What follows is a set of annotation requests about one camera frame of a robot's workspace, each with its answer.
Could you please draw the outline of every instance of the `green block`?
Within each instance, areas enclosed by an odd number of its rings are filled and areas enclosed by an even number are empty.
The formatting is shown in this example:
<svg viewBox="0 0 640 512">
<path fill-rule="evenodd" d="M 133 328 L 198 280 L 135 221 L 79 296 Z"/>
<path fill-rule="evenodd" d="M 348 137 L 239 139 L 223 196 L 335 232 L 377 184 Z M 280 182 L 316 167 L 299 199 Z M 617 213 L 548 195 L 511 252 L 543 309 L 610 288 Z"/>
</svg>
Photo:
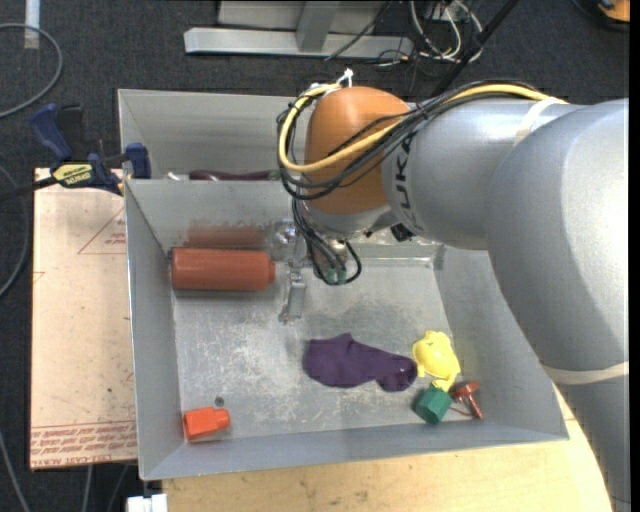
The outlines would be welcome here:
<svg viewBox="0 0 640 512">
<path fill-rule="evenodd" d="M 431 425 L 440 423 L 453 400 L 449 393 L 429 386 L 415 405 L 415 413 Z"/>
</svg>

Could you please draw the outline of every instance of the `purple sock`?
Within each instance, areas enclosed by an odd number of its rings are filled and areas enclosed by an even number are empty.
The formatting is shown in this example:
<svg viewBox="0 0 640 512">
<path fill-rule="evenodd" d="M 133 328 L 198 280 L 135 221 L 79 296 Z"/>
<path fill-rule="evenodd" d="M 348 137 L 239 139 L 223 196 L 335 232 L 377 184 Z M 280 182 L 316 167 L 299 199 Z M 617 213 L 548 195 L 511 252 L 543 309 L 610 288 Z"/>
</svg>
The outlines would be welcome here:
<svg viewBox="0 0 640 512">
<path fill-rule="evenodd" d="M 349 333 L 311 340 L 302 365 L 312 379 L 337 388 L 375 380 L 385 391 L 404 391 L 417 375 L 412 359 L 359 343 Z"/>
</svg>

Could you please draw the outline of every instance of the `yellow cable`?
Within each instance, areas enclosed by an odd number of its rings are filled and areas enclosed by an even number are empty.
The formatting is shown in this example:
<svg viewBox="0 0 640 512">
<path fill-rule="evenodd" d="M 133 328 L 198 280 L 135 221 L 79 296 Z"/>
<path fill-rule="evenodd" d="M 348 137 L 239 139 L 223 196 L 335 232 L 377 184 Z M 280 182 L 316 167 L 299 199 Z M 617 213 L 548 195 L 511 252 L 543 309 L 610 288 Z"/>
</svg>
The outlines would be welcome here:
<svg viewBox="0 0 640 512">
<path fill-rule="evenodd" d="M 304 93 L 302 96 L 300 96 L 298 100 L 296 100 L 296 102 L 294 103 L 294 106 L 291 108 L 291 110 L 289 110 L 289 114 L 287 115 L 282 125 L 282 130 L 280 132 L 280 139 L 278 141 L 278 158 L 280 159 L 280 162 L 282 163 L 282 165 L 284 165 L 288 170 L 299 172 L 299 173 L 311 173 L 311 172 L 319 171 L 321 169 L 325 169 L 330 165 L 333 165 L 336 162 L 342 160 L 343 158 L 351 156 L 353 153 L 357 151 L 361 151 L 370 146 L 373 146 L 376 142 L 382 139 L 387 133 L 393 130 L 393 128 L 395 128 L 396 125 L 398 125 L 401 122 L 401 121 L 397 121 L 396 123 L 390 126 L 387 126 L 386 128 L 376 133 L 373 133 L 358 142 L 355 142 L 347 146 L 346 148 L 338 151 L 337 153 L 334 153 L 331 156 L 323 158 L 322 160 L 318 160 L 317 162 L 304 164 L 304 165 L 295 164 L 291 162 L 287 157 L 286 140 L 287 140 L 289 129 L 291 128 L 291 124 L 293 123 L 293 119 L 295 117 L 295 111 L 299 110 L 305 103 L 310 101 L 310 98 L 308 96 L 312 96 L 315 98 L 316 96 L 324 94 L 325 92 L 339 89 L 339 88 L 340 88 L 339 84 L 328 84 L 328 85 L 322 85 L 322 86 L 316 87 L 314 89 L 310 89 L 306 93 Z M 476 87 L 472 87 L 471 89 L 467 89 L 466 91 L 463 91 L 459 94 L 456 94 L 455 96 L 452 96 L 445 103 L 449 103 L 450 101 L 459 100 L 469 96 L 477 96 L 481 94 L 496 93 L 496 92 L 506 93 L 506 94 L 515 94 L 515 95 L 522 96 L 524 98 L 531 99 L 534 101 L 542 101 L 549 97 L 546 94 L 533 91 L 531 89 L 528 89 L 526 87 L 522 87 L 519 85 L 489 84 L 489 85 L 479 85 Z"/>
</svg>

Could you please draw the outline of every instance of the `cardboard sheet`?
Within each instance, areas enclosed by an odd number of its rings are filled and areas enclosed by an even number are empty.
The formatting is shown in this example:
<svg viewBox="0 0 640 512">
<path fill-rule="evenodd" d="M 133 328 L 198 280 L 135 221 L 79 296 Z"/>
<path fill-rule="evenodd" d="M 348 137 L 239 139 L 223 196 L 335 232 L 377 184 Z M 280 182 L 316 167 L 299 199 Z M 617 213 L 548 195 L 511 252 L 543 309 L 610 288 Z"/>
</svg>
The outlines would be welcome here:
<svg viewBox="0 0 640 512">
<path fill-rule="evenodd" d="M 30 467 L 133 460 L 124 199 L 53 186 L 34 204 Z"/>
</svg>

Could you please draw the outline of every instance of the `red cylinder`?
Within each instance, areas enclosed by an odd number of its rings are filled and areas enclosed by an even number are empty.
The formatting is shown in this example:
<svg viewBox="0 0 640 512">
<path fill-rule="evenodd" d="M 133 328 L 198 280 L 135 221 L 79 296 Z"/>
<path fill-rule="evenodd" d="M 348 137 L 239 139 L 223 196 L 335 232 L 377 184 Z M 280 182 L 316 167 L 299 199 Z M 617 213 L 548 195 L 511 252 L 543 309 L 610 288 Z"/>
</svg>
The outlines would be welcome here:
<svg viewBox="0 0 640 512">
<path fill-rule="evenodd" d="M 181 247 L 172 253 L 176 290 L 260 291 L 276 276 L 275 264 L 262 251 Z"/>
</svg>

